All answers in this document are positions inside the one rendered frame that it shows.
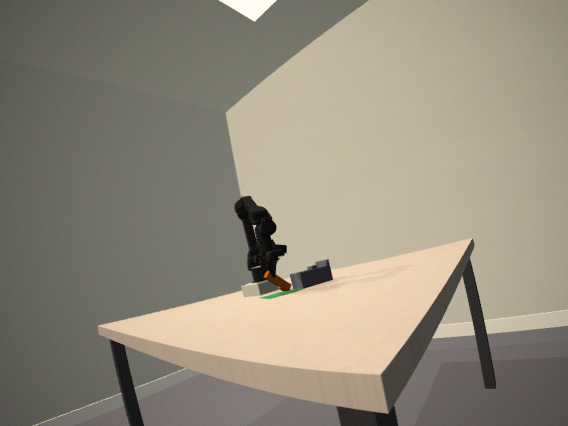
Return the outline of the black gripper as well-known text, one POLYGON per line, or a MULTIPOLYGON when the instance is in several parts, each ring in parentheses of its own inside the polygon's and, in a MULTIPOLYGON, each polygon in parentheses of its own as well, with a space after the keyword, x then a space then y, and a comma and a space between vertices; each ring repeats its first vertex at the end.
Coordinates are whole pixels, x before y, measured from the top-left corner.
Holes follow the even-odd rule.
POLYGON ((278 257, 285 256, 285 254, 282 249, 274 250, 272 242, 271 238, 257 240, 256 246, 258 246, 259 254, 253 257, 253 262, 258 262, 264 272, 269 271, 274 278, 276 276, 276 263, 280 260, 278 257))

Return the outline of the orange l-shaped part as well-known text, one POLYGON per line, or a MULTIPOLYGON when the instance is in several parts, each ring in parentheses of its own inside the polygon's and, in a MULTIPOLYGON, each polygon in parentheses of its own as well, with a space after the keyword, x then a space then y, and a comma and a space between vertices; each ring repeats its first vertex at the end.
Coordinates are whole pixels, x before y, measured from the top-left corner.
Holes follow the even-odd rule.
POLYGON ((263 278, 271 282, 272 284, 277 285, 278 289, 280 289, 281 291, 289 291, 291 288, 291 284, 285 281, 284 279, 282 279, 281 277, 276 275, 274 278, 272 278, 269 271, 266 271, 263 278))

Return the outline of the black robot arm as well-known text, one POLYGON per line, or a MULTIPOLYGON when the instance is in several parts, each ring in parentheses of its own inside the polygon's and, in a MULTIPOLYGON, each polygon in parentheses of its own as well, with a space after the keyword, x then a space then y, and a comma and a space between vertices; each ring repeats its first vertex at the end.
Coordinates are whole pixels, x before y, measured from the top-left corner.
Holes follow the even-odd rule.
MULTIPOLYGON (((257 240, 271 238, 271 235, 276 232, 277 226, 273 222, 272 216, 269 212, 264 207, 258 206, 252 200, 251 196, 240 197, 240 199, 235 202, 234 211, 243 224, 249 248, 247 254, 248 269, 249 271, 252 271, 254 279, 254 282, 252 283, 267 281, 263 278, 265 275, 264 270, 261 267, 256 267, 260 265, 258 262, 253 262, 253 257, 258 256, 259 254, 258 246, 256 246, 257 240), (255 229, 253 229, 253 225, 256 225, 255 229)), ((282 249, 284 254, 287 254, 286 245, 277 245, 274 241, 272 242, 272 245, 274 250, 282 249)))

